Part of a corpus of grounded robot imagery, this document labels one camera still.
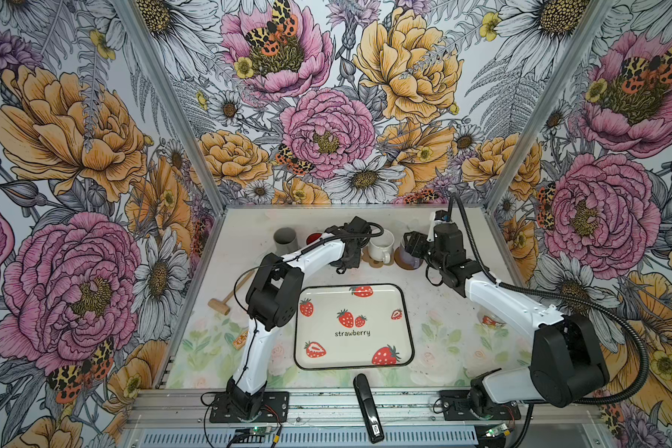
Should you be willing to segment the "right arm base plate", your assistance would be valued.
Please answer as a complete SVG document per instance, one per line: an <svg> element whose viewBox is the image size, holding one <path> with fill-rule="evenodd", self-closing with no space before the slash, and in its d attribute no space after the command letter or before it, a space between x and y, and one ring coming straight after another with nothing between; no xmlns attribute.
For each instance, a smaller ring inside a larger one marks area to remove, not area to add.
<svg viewBox="0 0 672 448"><path fill-rule="evenodd" d="M522 418L514 401L494 403L479 389L442 390L439 403L446 421L517 421Z"/></svg>

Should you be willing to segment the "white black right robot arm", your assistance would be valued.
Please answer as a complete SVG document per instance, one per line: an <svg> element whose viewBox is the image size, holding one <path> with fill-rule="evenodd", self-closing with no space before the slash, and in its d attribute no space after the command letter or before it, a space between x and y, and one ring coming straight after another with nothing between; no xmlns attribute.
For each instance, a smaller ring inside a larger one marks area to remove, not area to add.
<svg viewBox="0 0 672 448"><path fill-rule="evenodd" d="M556 408L603 406L626 401L645 386L650 360L644 341L608 308L586 302L586 308L618 324L638 351L635 379L620 392L595 397L595 392L610 382L610 372L594 323L583 315L566 315L553 305L541 304L542 298L550 297L548 291L498 280L483 264L470 226L457 226L450 212L435 212L428 233L409 231L403 243L409 255L438 272L442 285L495 314L530 342L528 366L491 371L472 380L463 401L476 416L492 416L519 402Z"/></svg>

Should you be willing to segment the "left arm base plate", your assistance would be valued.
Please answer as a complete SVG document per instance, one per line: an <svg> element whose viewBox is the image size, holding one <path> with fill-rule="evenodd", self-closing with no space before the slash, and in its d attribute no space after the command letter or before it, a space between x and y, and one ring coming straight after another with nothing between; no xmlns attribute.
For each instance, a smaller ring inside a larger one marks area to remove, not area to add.
<svg viewBox="0 0 672 448"><path fill-rule="evenodd" d="M263 391L251 396L221 392L208 405L211 424L285 423L289 414L289 392Z"/></svg>

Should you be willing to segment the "red mug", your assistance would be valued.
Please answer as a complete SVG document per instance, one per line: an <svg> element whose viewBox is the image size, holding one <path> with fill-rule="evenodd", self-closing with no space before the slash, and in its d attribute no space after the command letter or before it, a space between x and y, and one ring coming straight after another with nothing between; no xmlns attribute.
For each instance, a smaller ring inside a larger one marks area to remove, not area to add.
<svg viewBox="0 0 672 448"><path fill-rule="evenodd" d="M311 246L322 237L322 233L312 233L306 238L306 246Z"/></svg>

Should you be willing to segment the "brown paw shaped coaster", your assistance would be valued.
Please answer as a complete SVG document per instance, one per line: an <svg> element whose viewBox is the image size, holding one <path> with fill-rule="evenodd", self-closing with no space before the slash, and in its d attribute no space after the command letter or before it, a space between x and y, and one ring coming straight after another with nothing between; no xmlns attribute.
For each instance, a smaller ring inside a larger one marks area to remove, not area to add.
<svg viewBox="0 0 672 448"><path fill-rule="evenodd" d="M373 259L367 248L364 248L364 250L362 250L361 260L367 263L367 265L369 265L373 269L380 269L385 266L389 266L389 263L384 263L382 261L376 261L375 259Z"/></svg>

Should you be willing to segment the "grey mug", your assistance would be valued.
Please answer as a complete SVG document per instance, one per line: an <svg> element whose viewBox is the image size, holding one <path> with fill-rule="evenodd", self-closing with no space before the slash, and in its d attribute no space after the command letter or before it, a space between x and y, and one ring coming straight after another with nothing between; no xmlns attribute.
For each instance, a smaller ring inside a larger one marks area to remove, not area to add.
<svg viewBox="0 0 672 448"><path fill-rule="evenodd" d="M284 256L299 249L296 231L290 227L283 227L274 232L274 253Z"/></svg>

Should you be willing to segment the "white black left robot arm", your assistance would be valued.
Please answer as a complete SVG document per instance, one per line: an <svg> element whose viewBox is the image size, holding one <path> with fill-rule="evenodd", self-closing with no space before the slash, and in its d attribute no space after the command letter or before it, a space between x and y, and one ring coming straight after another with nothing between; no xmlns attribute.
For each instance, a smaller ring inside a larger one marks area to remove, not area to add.
<svg viewBox="0 0 672 448"><path fill-rule="evenodd" d="M329 227L304 248L286 255L269 253L252 269L255 276L246 292L246 352L225 392L229 410L239 419L252 421L261 410L273 346L279 330L297 314L304 280L327 266L338 274L358 268L362 248L384 234L383 226L356 217Z"/></svg>

